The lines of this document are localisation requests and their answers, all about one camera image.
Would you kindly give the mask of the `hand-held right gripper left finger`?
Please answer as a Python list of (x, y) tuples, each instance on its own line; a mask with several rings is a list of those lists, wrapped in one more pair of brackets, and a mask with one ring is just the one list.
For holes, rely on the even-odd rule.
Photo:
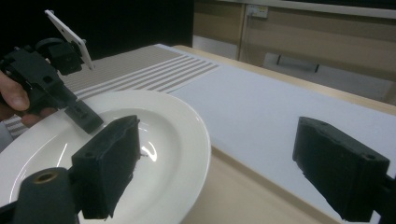
[(140, 159), (136, 115), (111, 121), (72, 156), (72, 186), (86, 219), (106, 219), (134, 177)]

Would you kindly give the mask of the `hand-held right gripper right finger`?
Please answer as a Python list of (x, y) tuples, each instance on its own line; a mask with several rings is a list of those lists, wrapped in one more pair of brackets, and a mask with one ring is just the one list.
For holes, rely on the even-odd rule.
[(300, 117), (292, 159), (331, 208), (350, 222), (390, 221), (390, 160), (317, 119)]

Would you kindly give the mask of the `white plate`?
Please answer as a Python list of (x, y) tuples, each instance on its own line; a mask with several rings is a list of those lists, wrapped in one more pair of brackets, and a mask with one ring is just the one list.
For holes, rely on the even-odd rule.
[[(156, 91), (115, 91), (87, 99), (104, 121), (139, 118), (142, 157), (113, 217), (80, 224), (180, 224), (205, 183), (211, 144), (205, 124), (186, 103)], [(0, 207), (15, 201), (22, 180), (43, 169), (68, 168), (90, 135), (63, 111), (27, 130), (0, 152)]]

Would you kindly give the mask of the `beige tray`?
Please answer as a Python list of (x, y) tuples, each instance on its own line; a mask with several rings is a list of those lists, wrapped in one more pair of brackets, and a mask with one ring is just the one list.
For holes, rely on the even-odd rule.
[(216, 147), (182, 224), (341, 224)]

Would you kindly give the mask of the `striped placemat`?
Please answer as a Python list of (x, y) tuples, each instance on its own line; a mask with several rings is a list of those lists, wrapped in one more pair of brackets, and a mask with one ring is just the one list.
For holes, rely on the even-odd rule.
[(219, 68), (217, 63), (164, 45), (132, 50), (94, 62), (95, 68), (61, 77), (78, 98), (125, 90), (172, 92)]

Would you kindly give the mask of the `wooden table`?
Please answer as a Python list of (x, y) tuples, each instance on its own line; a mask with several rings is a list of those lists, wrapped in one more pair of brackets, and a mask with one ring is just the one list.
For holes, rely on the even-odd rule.
[(248, 63), (242, 63), (236, 60), (228, 59), (219, 55), (215, 55), (209, 52), (205, 52), (199, 49), (193, 49), (186, 46), (176, 45), (175, 49), (191, 53), (195, 56), (204, 57), (208, 60), (215, 61), (217, 63), (225, 63), (227, 65), (237, 67), (244, 71), (249, 71), (261, 76), (270, 77), (279, 81), (286, 82), (293, 86), (299, 86), (303, 89), (315, 91), (320, 94), (328, 95), (334, 99), (341, 100), (344, 102), (349, 102), (354, 105), (361, 105), (363, 107), (371, 108), (376, 111), (380, 111), (383, 113), (387, 113), (393, 116), (396, 116), (396, 105), (389, 105), (382, 102), (378, 102), (369, 98), (361, 97), (356, 94), (352, 94), (346, 91), (339, 91), (337, 89), (333, 89), (330, 87), (326, 87), (323, 85), (316, 84), (314, 82), (305, 81), (296, 77), (289, 77), (287, 75), (271, 71), (265, 68), (261, 68), (255, 65), (251, 65)]

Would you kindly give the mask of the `white board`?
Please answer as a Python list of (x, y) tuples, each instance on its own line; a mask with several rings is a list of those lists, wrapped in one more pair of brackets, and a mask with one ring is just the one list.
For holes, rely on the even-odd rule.
[(164, 92), (200, 116), (209, 135), (211, 157), (216, 147), (341, 224), (346, 223), (292, 159), (300, 117), (322, 120), (353, 136), (387, 157), (389, 174), (396, 175), (396, 116), (225, 63), (217, 64), (216, 71), (180, 89)]

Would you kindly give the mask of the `light wooden desk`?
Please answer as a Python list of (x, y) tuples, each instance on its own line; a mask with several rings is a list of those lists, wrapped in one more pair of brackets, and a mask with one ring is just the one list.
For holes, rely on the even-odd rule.
[(194, 0), (193, 34), (216, 53), (396, 105), (396, 20)]

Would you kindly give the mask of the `wall socket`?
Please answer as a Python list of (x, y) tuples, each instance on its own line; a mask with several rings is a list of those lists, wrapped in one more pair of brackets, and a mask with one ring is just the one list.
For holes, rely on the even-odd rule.
[(247, 14), (249, 17), (266, 19), (268, 17), (268, 7), (247, 5)]

